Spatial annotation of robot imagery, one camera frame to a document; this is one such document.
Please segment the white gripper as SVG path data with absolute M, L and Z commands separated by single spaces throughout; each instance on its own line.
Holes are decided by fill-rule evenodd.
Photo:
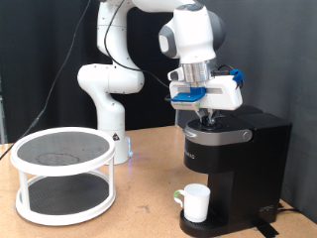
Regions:
M 232 75 L 215 76 L 199 86 L 175 80 L 169 85 L 174 109 L 195 110 L 201 125 L 213 125 L 219 110 L 235 110 L 243 103 L 242 94 Z

